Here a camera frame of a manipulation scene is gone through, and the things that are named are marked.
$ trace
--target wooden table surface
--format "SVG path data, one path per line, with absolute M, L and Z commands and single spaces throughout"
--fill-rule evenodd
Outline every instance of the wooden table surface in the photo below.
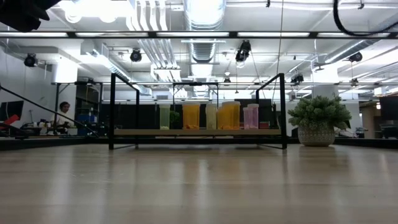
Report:
M 0 223 L 398 223 L 398 152 L 299 145 L 286 153 L 148 145 L 3 151 Z

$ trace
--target computer monitor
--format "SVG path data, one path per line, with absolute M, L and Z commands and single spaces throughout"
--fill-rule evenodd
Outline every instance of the computer monitor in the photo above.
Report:
M 22 116 L 23 101 L 3 102 L 0 107 L 0 121 L 5 121 L 13 115 L 17 115 L 19 120 Z

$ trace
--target green leaves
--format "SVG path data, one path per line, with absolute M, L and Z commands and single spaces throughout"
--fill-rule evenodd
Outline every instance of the green leaves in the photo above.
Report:
M 329 99 L 317 96 L 311 100 L 301 99 L 294 110 L 289 110 L 291 115 L 289 123 L 310 129 L 328 128 L 334 126 L 346 129 L 344 121 L 351 119 L 351 114 L 341 103 L 341 98 Z

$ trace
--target pink plastic container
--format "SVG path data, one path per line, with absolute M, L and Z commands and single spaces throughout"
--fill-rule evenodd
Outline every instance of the pink plastic container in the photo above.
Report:
M 251 114 L 249 129 L 259 129 L 259 105 L 256 103 L 248 105 L 248 113 Z
M 243 108 L 243 126 L 245 129 L 250 129 L 252 125 L 252 111 L 250 108 Z

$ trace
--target person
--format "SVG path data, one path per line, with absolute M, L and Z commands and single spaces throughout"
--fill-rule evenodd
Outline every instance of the person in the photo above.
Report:
M 60 111 L 58 111 L 58 113 L 60 113 L 64 116 L 67 116 L 69 118 L 69 115 L 67 114 L 69 111 L 69 107 L 70 107 L 70 104 L 68 102 L 62 102 L 60 104 Z M 54 120 L 55 120 L 55 114 L 53 114 L 50 119 L 51 124 L 55 123 Z M 57 115 L 57 126 L 64 126 L 64 125 L 72 126 L 73 123 L 72 123 L 72 121 L 64 118 L 63 116 Z

